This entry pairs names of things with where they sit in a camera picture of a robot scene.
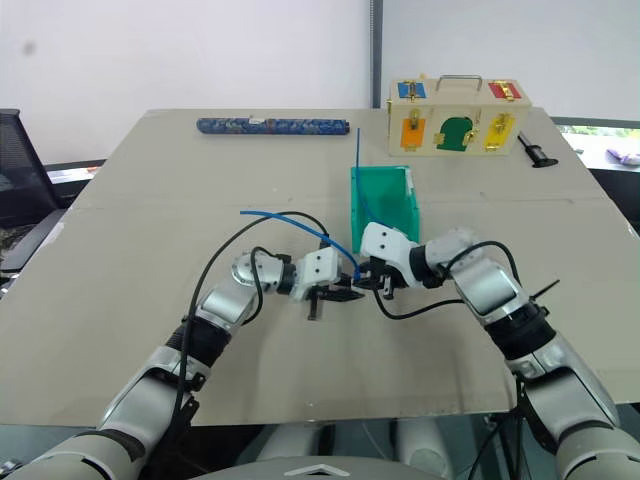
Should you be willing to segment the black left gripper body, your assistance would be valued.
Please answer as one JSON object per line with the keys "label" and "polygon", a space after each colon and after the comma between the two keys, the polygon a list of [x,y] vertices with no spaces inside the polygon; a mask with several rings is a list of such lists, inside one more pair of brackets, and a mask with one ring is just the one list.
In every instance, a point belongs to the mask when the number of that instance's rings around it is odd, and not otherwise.
{"label": "black left gripper body", "polygon": [[307,296],[307,300],[309,301],[308,321],[317,321],[320,319],[323,302],[327,300],[330,293],[331,290],[329,286],[316,286],[309,290]]}

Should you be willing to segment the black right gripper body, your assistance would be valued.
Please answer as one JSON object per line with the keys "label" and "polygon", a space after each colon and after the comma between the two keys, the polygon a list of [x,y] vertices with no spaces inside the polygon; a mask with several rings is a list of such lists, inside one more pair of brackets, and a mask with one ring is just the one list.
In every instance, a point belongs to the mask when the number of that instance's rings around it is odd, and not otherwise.
{"label": "black right gripper body", "polygon": [[395,291],[408,287],[401,272],[386,261],[371,257],[369,260],[371,287],[385,300],[393,300]]}

